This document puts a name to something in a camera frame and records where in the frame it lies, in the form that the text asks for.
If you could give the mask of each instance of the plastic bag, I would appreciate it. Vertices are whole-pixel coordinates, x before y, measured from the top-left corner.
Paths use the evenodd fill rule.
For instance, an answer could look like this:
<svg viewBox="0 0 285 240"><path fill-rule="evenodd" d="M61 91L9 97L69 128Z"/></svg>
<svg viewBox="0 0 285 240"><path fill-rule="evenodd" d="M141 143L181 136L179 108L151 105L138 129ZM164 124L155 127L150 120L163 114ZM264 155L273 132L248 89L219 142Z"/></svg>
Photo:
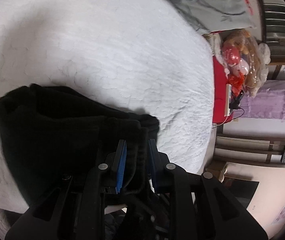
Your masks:
<svg viewBox="0 0 285 240"><path fill-rule="evenodd" d="M241 58L238 65L231 67L234 76L239 76L239 72L246 76L249 73L249 64Z"/></svg>
<svg viewBox="0 0 285 240"><path fill-rule="evenodd" d="M223 56L221 53L222 40L221 40L219 33L204 34L203 37L208 41L211 51L212 51L212 55L216 57L217 61L221 65L223 65L226 79L228 79L230 70L227 66L227 63L223 59Z"/></svg>
<svg viewBox="0 0 285 240"><path fill-rule="evenodd" d="M235 46L240 56L249 64L249 72L245 78L244 85L249 91L251 97L255 97L258 89L265 83L268 75L268 67L266 67L258 44L247 30L237 30L230 34L224 46L230 44Z"/></svg>
<svg viewBox="0 0 285 240"><path fill-rule="evenodd" d="M260 43L258 47L265 61L265 64L268 65L271 61L271 58L270 58L271 52L270 52L268 45L266 43Z"/></svg>
<svg viewBox="0 0 285 240"><path fill-rule="evenodd" d="M229 66L235 66L239 64L241 56L236 46L233 46L229 43L224 43L221 51L225 62Z"/></svg>
<svg viewBox="0 0 285 240"><path fill-rule="evenodd" d="M231 90L236 97L239 96L243 88L244 79L245 77L241 72L238 73L238 76L234 76L232 74L228 76L228 84L231 85Z"/></svg>

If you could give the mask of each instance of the black fabric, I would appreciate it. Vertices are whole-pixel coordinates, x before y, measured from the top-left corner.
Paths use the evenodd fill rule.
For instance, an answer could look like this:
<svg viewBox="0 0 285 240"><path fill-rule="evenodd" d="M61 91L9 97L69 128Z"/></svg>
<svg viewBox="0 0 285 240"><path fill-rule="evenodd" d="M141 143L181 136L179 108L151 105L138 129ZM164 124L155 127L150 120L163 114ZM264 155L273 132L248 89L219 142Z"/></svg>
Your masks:
<svg viewBox="0 0 285 240"><path fill-rule="evenodd" d="M29 205L63 173L84 173L103 162L120 139L127 141L121 193L140 192L147 140L158 130L155 117L106 107L68 87L32 84L0 98L4 157Z"/></svg>

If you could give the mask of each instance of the bed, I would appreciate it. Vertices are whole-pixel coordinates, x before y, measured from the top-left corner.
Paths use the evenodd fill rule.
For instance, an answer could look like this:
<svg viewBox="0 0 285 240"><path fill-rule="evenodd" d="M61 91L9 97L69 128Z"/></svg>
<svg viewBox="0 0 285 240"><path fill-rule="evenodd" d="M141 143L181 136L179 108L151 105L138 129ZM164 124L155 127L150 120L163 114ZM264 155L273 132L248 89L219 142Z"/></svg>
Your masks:
<svg viewBox="0 0 285 240"><path fill-rule="evenodd" d="M212 126L212 55L166 0L0 0L0 97L19 86L69 86L160 120L158 149L201 167ZM0 144L0 209L28 208Z"/></svg>

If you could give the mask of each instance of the wall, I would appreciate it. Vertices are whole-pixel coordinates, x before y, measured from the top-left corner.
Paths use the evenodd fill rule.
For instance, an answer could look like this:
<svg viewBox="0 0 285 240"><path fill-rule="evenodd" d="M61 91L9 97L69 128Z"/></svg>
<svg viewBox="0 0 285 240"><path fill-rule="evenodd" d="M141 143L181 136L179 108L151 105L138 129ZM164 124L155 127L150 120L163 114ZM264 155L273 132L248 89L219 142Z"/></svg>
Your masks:
<svg viewBox="0 0 285 240"><path fill-rule="evenodd" d="M239 118L223 126L223 133L285 137L285 121L278 119Z"/></svg>
<svg viewBox="0 0 285 240"><path fill-rule="evenodd" d="M285 207L285 168L229 163L227 174L242 175L252 181L259 181L247 210L263 227L268 237L273 237L285 223L285 219L274 223Z"/></svg>

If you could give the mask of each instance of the metal bolt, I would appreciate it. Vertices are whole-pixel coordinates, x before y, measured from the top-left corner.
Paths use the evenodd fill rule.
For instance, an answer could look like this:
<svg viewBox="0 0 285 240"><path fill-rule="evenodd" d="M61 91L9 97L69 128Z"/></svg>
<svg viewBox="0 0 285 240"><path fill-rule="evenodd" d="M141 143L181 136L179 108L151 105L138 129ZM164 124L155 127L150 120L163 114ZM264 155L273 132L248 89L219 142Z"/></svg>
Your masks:
<svg viewBox="0 0 285 240"><path fill-rule="evenodd" d="M98 169L100 169L100 170L105 170L107 168L108 168L108 165L106 163L102 163L98 166Z"/></svg>
<svg viewBox="0 0 285 240"><path fill-rule="evenodd" d="M168 163L168 164L166 165L166 168L169 169L169 170L174 170L174 169L176 168L176 165L173 164L173 163Z"/></svg>
<svg viewBox="0 0 285 240"><path fill-rule="evenodd" d="M211 179L212 178L212 174L210 172L205 172L204 173L204 178Z"/></svg>

